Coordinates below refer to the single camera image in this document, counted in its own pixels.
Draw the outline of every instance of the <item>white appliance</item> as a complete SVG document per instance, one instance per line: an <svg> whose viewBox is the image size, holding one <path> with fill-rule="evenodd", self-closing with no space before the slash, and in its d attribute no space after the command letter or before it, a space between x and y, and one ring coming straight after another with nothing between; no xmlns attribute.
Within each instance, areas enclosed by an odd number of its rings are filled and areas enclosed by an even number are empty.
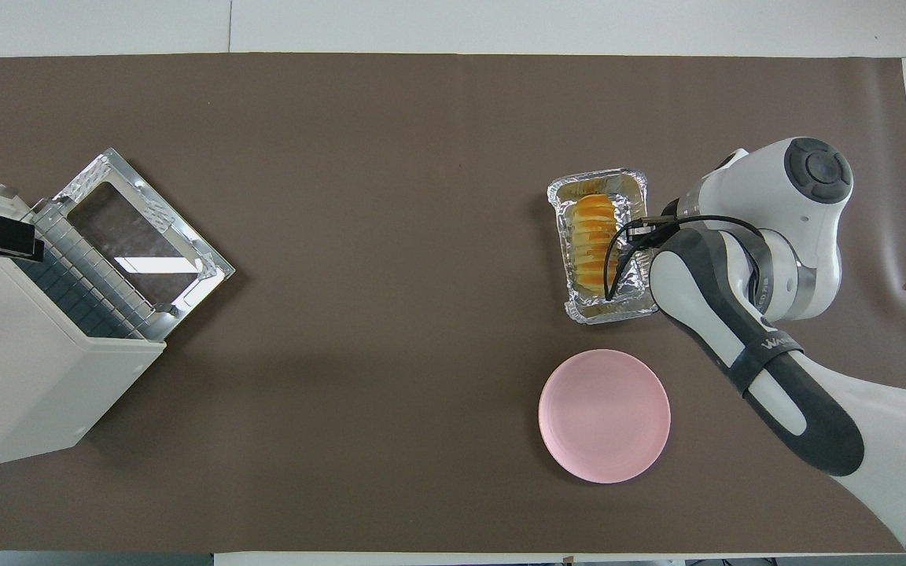
<svg viewBox="0 0 906 566"><path fill-rule="evenodd" d="M73 447L234 272L112 149L32 209L0 186L2 246L30 225L0 255L0 463Z"/></svg>

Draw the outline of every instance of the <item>brown paper mat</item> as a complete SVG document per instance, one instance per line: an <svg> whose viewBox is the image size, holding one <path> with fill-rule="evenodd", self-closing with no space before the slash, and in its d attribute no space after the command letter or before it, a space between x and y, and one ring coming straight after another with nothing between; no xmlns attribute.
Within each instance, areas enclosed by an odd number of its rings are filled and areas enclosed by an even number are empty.
<svg viewBox="0 0 906 566"><path fill-rule="evenodd" d="M238 268L77 447L0 465L0 549L898 551L668 320L562 309L551 179L638 168L659 211L792 135L844 152L856 192L838 300L783 327L906 387L899 61L0 60L0 182L33 203L114 146ZM661 459L615 486L536 427L551 370L597 347L672 404Z"/></svg>

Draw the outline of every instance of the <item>aluminum foil tray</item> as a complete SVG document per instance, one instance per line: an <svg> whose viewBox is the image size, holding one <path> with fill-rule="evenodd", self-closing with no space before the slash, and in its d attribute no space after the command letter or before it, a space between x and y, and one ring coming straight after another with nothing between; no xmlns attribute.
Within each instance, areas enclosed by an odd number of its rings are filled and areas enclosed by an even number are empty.
<svg viewBox="0 0 906 566"><path fill-rule="evenodd" d="M547 187L547 201L554 207L565 264L565 286L569 294L568 301L565 301L565 312L575 322L599 325L601 322L639 318L658 311L648 286L650 252L637 252L634 255L623 274L617 294L611 301L605 300L602 291L593 293L576 285L573 258L572 207L580 198L589 194L606 194L614 205L615 230L619 230L626 222L646 215L646 186L643 173L621 168L569 175L554 180ZM619 257L627 248L627 241L622 237L614 253Z"/></svg>

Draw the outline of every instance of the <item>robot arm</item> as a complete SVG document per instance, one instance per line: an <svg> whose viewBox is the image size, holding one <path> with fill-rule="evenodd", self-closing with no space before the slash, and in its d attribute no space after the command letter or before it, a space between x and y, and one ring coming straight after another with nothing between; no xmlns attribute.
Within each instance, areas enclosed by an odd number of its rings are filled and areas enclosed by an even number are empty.
<svg viewBox="0 0 906 566"><path fill-rule="evenodd" d="M851 171L844 196L838 191L834 203L815 200L812 194L819 190L810 189L808 196L798 187L804 183L790 178L790 152L801 145L830 155L831 168L848 167L833 148L811 138L734 154L719 170L722 175L705 177L697 193L677 201L677 215L733 215L757 226L763 237L724 228L722 222L677 230L652 263L652 295L711 355L776 436L848 488L906 549L906 390L823 368L770 323L819 314L837 294L841 276L837 221L851 193ZM815 168L827 165L826 158L815 159ZM759 181L762 171L767 171L766 186L734 182ZM773 171L778 175L772 186ZM824 169L812 177L827 179L833 173ZM791 193L777 194L788 189ZM765 197L765 190L775 191L775 197ZM801 207L796 200L792 208L795 197L805 200ZM724 201L736 205L724 207ZM777 215L771 215L773 208ZM803 216L809 220L801 221ZM794 232L798 222L817 222L810 225L817 229Z"/></svg>

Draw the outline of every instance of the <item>round plate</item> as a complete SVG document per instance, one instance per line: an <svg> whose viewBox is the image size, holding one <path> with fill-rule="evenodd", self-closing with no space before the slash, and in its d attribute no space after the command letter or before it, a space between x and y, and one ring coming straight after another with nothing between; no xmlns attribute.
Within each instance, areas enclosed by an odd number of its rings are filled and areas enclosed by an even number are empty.
<svg viewBox="0 0 906 566"><path fill-rule="evenodd" d="M568 472L595 483L631 480L669 437L669 400L658 377L622 351L573 355L540 394L540 436Z"/></svg>

